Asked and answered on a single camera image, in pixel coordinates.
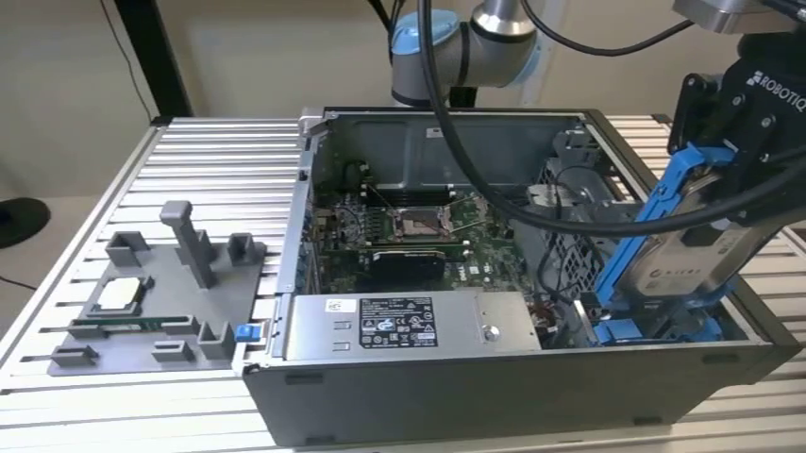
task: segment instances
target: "metal slatted surface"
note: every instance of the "metal slatted surface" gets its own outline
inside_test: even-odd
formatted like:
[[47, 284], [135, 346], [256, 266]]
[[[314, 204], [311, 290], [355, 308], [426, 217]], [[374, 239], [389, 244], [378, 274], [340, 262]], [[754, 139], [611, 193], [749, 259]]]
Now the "metal slatted surface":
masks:
[[[667, 128], [649, 116], [613, 117], [615, 128], [661, 174]], [[240, 451], [275, 449], [246, 387], [234, 373], [199, 371], [48, 377], [43, 360], [64, 339], [106, 267], [104, 242], [138, 229], [168, 243], [155, 221], [162, 203], [190, 199], [194, 220], [214, 239], [250, 231], [268, 244], [255, 319], [274, 307], [279, 253], [296, 173], [296, 121], [182, 120], [144, 141], [112, 191], [34, 296], [0, 350], [0, 450]], [[806, 342], [806, 252], [785, 231], [743, 275]], [[717, 393], [673, 427], [589, 431], [350, 451], [806, 451], [806, 353], [764, 382]]]

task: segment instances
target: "warning label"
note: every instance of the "warning label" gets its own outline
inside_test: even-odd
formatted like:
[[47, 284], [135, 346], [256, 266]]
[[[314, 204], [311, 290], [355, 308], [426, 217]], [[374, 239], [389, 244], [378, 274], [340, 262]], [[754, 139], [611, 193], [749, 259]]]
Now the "warning label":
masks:
[[359, 317], [366, 349], [437, 346], [431, 297], [362, 299]]

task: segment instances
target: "wire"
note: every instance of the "wire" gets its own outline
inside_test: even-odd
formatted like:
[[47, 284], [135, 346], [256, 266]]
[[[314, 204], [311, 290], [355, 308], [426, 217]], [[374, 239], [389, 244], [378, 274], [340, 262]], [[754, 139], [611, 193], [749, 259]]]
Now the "wire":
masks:
[[118, 48], [122, 51], [123, 59], [126, 60], [126, 67], [128, 68], [128, 77], [131, 78], [131, 84], [135, 87], [138, 99], [140, 99], [140, 104], [143, 105], [143, 109], [146, 110], [148, 122], [151, 122], [151, 118], [154, 118], [154, 115], [151, 114], [151, 109], [148, 108], [148, 104], [146, 103], [146, 100], [143, 98], [143, 93], [140, 92], [140, 86], [138, 85], [138, 78], [135, 77], [135, 69], [131, 65], [131, 59], [128, 58], [126, 50], [123, 49], [122, 39], [119, 38], [118, 31], [115, 30], [115, 26], [112, 25], [112, 18], [110, 17], [110, 11], [106, 8], [106, 3], [103, 2], [103, 0], [99, 0], [99, 3], [100, 9], [103, 9], [103, 17], [106, 18], [106, 22], [110, 25], [110, 30], [112, 30], [112, 37], [115, 38], [115, 43], [118, 44]]
[[447, 143], [451, 156], [465, 177], [474, 186], [477, 192], [487, 200], [487, 203], [497, 208], [505, 215], [523, 224], [547, 229], [558, 233], [583, 234], [601, 238], [626, 238], [645, 236], [650, 234], [667, 233], [681, 229], [698, 227], [710, 222], [723, 219], [735, 214], [747, 207], [760, 203], [764, 199], [774, 196], [785, 186], [793, 182], [804, 171], [806, 171], [806, 159], [794, 164], [780, 176], [765, 181], [750, 190], [739, 193], [726, 200], [717, 200], [709, 206], [691, 212], [666, 216], [658, 220], [633, 222], [633, 223], [585, 223], [565, 220], [555, 220], [543, 217], [539, 214], [522, 210], [518, 206], [499, 194], [499, 192], [483, 180], [482, 174], [467, 157], [462, 140], [451, 121], [451, 115], [441, 102], [439, 78], [437, 74], [437, 57], [434, 50], [434, 34], [431, 30], [431, 0], [419, 0], [417, 8], [418, 28], [419, 28], [419, 46], [422, 49], [421, 58], [426, 73], [426, 86], [429, 88], [429, 98], [431, 107], [437, 116], [437, 121], [442, 129], [442, 135]]
[[526, 16], [529, 16], [529, 19], [546, 36], [549, 36], [553, 40], [555, 40], [577, 52], [582, 52], [583, 54], [594, 55], [597, 57], [622, 57], [625, 55], [635, 54], [647, 47], [651, 47], [657, 43], [667, 40], [694, 25], [691, 21], [682, 21], [679, 24], [663, 30], [658, 35], [651, 37], [649, 40], [639, 42], [638, 44], [633, 44], [627, 47], [621, 47], [618, 49], [602, 49], [598, 47], [590, 47], [589, 45], [573, 41], [565, 36], [562, 36], [559, 33], [551, 30], [551, 28], [549, 28], [546, 23], [541, 20], [541, 18], [534, 12], [534, 9], [531, 9], [531, 5], [529, 4], [527, 0], [521, 0], [521, 4], [525, 7]]
[[793, 0], [762, 0], [761, 3], [768, 8], [774, 9], [781, 14], [788, 16], [790, 19], [794, 19], [800, 23], [804, 22], [804, 20], [800, 18], [800, 15], [798, 15], [804, 6], [800, 5], [797, 2], [794, 2]]
[[11, 278], [6, 278], [6, 277], [0, 276], [0, 281], [6, 281], [11, 285], [26, 288], [27, 290], [36, 291], [35, 286], [30, 285], [28, 283], [23, 283], [22, 281], [12, 280]]
[[378, 19], [381, 19], [381, 24], [383, 25], [383, 27], [389, 33], [390, 29], [391, 29], [390, 14], [387, 14], [387, 10], [383, 8], [383, 3], [381, 3], [381, 0], [367, 0], [367, 1], [370, 2], [373, 9], [375, 9], [375, 14], [378, 14]]
[[393, 17], [390, 18], [390, 32], [387, 33], [387, 44], [390, 45], [390, 63], [393, 63], [393, 44], [394, 44], [394, 31], [398, 27], [398, 19], [401, 19], [401, 11], [406, 5], [406, 0], [394, 0], [393, 3]]

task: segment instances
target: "blue clip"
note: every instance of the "blue clip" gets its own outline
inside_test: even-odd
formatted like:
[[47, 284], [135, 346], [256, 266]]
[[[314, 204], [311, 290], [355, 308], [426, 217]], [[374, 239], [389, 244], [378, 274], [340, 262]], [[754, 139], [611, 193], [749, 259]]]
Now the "blue clip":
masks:
[[631, 319], [610, 319], [594, 327], [595, 336], [601, 344], [617, 344], [643, 340], [643, 335], [635, 321]]
[[260, 341], [263, 329], [252, 324], [242, 324], [235, 329], [235, 341], [239, 343], [255, 343]]

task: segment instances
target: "motherboard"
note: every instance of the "motherboard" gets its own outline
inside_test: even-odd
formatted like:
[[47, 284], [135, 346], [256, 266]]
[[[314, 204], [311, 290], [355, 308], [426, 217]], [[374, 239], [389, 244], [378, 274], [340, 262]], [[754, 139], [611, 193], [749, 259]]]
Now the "motherboard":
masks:
[[534, 295], [513, 229], [475, 193], [365, 184], [322, 199], [315, 212], [324, 294], [474, 288]]

